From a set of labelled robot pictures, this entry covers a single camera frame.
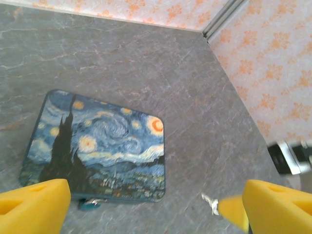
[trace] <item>gray countertop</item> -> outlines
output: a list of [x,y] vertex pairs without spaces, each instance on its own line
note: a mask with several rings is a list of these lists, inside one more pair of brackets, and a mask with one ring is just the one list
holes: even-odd
[[200,33],[0,7],[0,192],[19,171],[44,96],[63,89],[159,116],[166,195],[158,203],[72,203],[62,233],[240,233],[201,192],[240,194],[247,179],[284,184],[265,142]]

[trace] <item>starry night tin box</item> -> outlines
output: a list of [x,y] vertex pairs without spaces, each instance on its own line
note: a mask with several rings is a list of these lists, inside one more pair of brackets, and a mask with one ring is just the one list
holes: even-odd
[[20,173],[27,186],[65,178],[73,199],[159,201],[164,134],[154,116],[61,90],[44,100]]

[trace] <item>yellow foam pad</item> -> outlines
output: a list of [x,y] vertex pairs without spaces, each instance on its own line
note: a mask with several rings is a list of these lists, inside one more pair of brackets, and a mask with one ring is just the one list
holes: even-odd
[[66,179],[53,179],[2,193],[0,233],[59,233],[70,199]]
[[312,234],[312,194],[248,180],[242,198],[253,234]]
[[248,232],[248,218],[244,209],[242,196],[233,196],[219,201],[219,214],[238,226],[244,232]]

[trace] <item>black and white object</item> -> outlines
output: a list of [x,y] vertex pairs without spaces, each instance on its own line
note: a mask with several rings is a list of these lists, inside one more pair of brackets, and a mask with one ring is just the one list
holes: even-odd
[[312,172],[312,139],[308,141],[279,141],[268,146],[279,174],[297,175]]

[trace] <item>wall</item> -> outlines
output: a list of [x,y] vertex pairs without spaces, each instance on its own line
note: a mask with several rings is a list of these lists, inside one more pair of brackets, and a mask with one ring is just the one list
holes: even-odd
[[7,0],[5,2],[202,31],[227,0]]
[[312,137],[311,0],[250,0],[209,43],[267,142]]

